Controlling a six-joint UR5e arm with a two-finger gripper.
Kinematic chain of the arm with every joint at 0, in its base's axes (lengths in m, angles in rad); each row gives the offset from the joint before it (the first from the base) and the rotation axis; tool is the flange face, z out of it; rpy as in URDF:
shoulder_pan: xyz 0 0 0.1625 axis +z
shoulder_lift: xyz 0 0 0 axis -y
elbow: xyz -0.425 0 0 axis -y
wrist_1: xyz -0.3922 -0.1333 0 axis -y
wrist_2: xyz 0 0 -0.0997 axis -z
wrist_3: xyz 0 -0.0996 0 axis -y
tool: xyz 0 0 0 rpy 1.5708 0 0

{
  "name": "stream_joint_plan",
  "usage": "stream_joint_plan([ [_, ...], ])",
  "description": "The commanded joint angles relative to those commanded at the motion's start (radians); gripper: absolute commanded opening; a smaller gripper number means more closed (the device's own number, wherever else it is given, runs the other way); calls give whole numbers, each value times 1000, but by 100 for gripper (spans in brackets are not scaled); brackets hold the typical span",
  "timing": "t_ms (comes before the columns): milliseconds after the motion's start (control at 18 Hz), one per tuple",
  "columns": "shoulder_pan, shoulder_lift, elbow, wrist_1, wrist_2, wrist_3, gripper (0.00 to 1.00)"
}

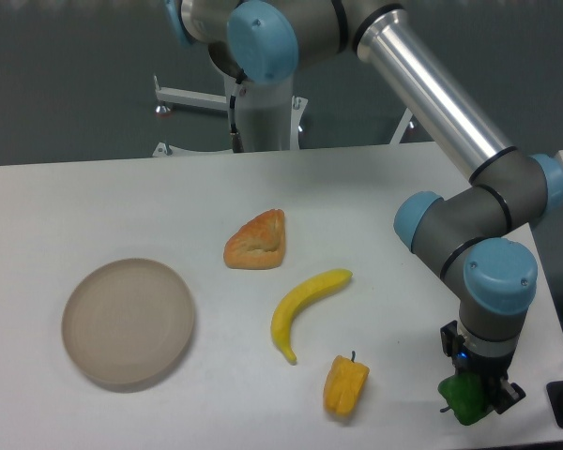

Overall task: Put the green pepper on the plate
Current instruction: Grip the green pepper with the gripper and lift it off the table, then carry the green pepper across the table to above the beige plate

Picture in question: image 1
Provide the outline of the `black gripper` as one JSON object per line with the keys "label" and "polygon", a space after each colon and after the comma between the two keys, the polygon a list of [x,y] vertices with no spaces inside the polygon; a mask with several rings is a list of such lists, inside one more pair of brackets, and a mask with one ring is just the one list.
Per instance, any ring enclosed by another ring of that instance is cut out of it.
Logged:
{"label": "black gripper", "polygon": [[502,414],[526,397],[524,389],[508,379],[519,337],[486,340],[456,320],[440,328],[440,337],[442,352],[457,373],[471,372],[486,378],[485,393],[494,412]]}

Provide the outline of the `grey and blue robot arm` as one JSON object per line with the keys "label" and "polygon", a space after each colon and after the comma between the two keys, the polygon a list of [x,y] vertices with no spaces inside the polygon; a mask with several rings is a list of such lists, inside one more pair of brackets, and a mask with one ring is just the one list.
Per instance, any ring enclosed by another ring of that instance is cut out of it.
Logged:
{"label": "grey and blue robot arm", "polygon": [[351,49],[373,66],[461,171],[469,187],[448,200],[424,191],[399,208],[402,242],[457,295],[441,331],[455,372],[438,390],[464,425],[524,398],[508,370],[536,294],[538,265],[508,239],[563,202],[563,169],[528,157],[486,118],[410,28],[394,1],[168,1],[183,45],[204,43],[226,75],[236,153],[287,150],[288,85],[307,65]]}

